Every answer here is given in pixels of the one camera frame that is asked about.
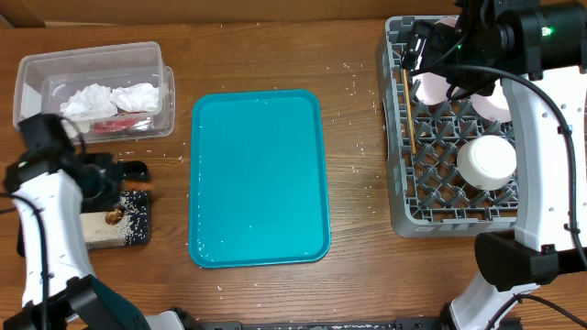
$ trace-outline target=black wire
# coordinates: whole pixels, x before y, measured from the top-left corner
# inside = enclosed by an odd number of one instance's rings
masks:
[[[7,214],[7,213],[15,212],[16,210],[17,209],[15,207],[9,208],[9,209],[0,210],[0,215],[4,215],[4,214]]]
[[[449,101],[452,101],[452,94],[454,93],[454,91],[457,89],[457,85],[452,84],[448,89],[447,89],[447,93],[445,94],[445,96],[447,96],[447,98],[449,99]]]
[[[66,116],[60,115],[60,119],[68,122],[75,130],[75,133],[77,134],[77,139],[80,141],[80,148],[81,148],[80,158],[82,161],[84,161],[85,155],[86,155],[86,147],[85,147],[85,140],[83,139],[83,134],[82,134],[82,131],[80,130],[80,127],[77,126],[77,124],[74,121],[72,121],[70,118],[68,118]]]
[[[448,99],[449,99],[449,101],[460,101],[462,99],[466,99],[467,97],[471,97],[471,96],[475,95],[475,93],[479,92],[482,88],[477,89],[477,90],[470,90],[465,93],[456,94],[454,96],[449,97]]]
[[[40,277],[43,283],[43,295],[41,302],[41,329],[48,329],[48,307],[49,307],[49,258],[47,256],[47,236],[45,234],[45,226],[40,216],[40,210],[28,199],[6,192],[0,192],[0,198],[16,199],[26,204],[33,211],[35,218],[37,218],[37,225],[39,225],[39,244],[40,244]]]
[[[483,24],[483,28],[488,29],[487,22],[485,21],[485,17],[487,16],[487,6],[489,5],[489,0],[483,0],[481,7],[479,8],[479,17]]]
[[[491,330],[491,329],[493,329],[493,327],[495,326],[495,323],[497,322],[497,320],[499,320],[500,317],[502,317],[504,315],[504,313],[515,302],[522,302],[522,299],[529,299],[529,300],[533,300],[535,302],[543,303],[546,306],[552,308],[553,310],[555,310],[555,311],[557,311],[557,312],[565,315],[566,317],[568,317],[570,320],[572,320],[572,322],[576,323],[577,325],[580,325],[583,328],[587,329],[587,323],[585,323],[582,319],[580,319],[579,317],[573,315],[571,312],[565,310],[564,308],[558,306],[557,304],[555,304],[553,302],[549,302],[548,300],[546,300],[544,298],[540,298],[540,297],[537,297],[537,296],[532,295],[532,294],[515,294],[510,300],[508,300],[502,306],[502,308],[499,309],[499,311],[497,311],[497,313],[489,321],[489,324],[487,324],[487,326],[485,327],[485,330]]]
[[[451,71],[465,71],[465,72],[479,72],[479,73],[487,73],[497,77],[509,79],[515,81],[517,83],[523,84],[525,87],[530,89],[532,92],[536,93],[538,97],[540,97],[547,105],[550,107],[550,110],[554,113],[554,116],[557,118],[560,124],[560,130],[562,136],[565,139],[565,144],[567,146],[567,158],[569,162],[569,226],[565,226],[567,230],[570,231],[570,236],[573,241],[575,248],[577,249],[577,253],[579,254],[579,259],[583,265],[583,268],[587,270],[587,257],[585,256],[585,251],[583,251],[583,247],[581,244],[581,240],[579,239],[580,230],[577,225],[577,164],[575,163],[575,147],[572,143],[572,131],[567,124],[567,120],[565,119],[562,112],[559,110],[557,105],[552,101],[550,96],[548,96],[544,91],[542,91],[538,86],[533,84],[527,79],[524,79],[520,76],[512,74],[508,71],[502,71],[495,68],[486,68],[481,66],[475,65],[447,65],[447,66],[440,66],[436,68],[429,68],[429,69],[421,69],[412,72],[413,76],[418,74],[426,73],[426,72],[451,72]]]
[[[439,63],[446,60],[450,54],[452,54],[455,50],[457,50],[459,48],[460,45],[462,45],[462,43],[465,41],[467,36],[468,36],[467,34],[464,34],[462,37],[460,37],[459,41],[457,41],[457,43],[454,46],[452,46],[451,49],[447,50],[447,52],[444,53],[444,55],[440,56],[440,58],[438,60],[435,60],[434,64],[432,64],[432,66],[433,67],[437,66]]]

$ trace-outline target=teal plastic tray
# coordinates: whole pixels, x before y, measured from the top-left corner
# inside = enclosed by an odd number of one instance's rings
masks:
[[[194,106],[189,252],[205,268],[317,261],[330,248],[320,104],[301,90]]]

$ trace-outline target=wooden surface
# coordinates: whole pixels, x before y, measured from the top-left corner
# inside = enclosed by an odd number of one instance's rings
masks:
[[[436,315],[477,271],[473,239],[401,238],[391,228],[375,67],[383,22],[2,30],[0,176],[23,151],[12,127],[22,57],[155,40],[175,72],[175,131],[165,138],[90,147],[122,153],[119,157],[125,160],[144,160],[160,196],[153,206],[148,246],[90,254],[104,283],[145,314],[181,306],[201,321],[250,324]],[[317,263],[199,269],[186,246],[191,109],[206,94],[274,88],[307,89],[322,105],[332,247]],[[6,206],[7,201],[0,201],[0,208]],[[17,217],[0,216],[0,318],[20,310],[26,270],[16,243]],[[587,318],[585,279],[583,274],[562,276],[537,294]],[[576,328],[534,302],[516,307],[514,314],[524,318],[528,329]]]

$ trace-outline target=red object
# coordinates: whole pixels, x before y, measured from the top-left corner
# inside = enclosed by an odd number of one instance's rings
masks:
[[[129,129],[136,125],[140,121],[144,121],[146,118],[130,118],[121,120],[112,120],[104,123],[94,124],[94,133],[113,133],[119,132],[125,129]]]

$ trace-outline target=wall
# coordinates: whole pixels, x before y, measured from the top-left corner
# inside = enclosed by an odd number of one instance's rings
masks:
[[[0,15],[0,28],[12,28],[12,25],[2,15]]]
[[[0,0],[0,14],[15,27],[359,19],[458,12],[452,0]]]

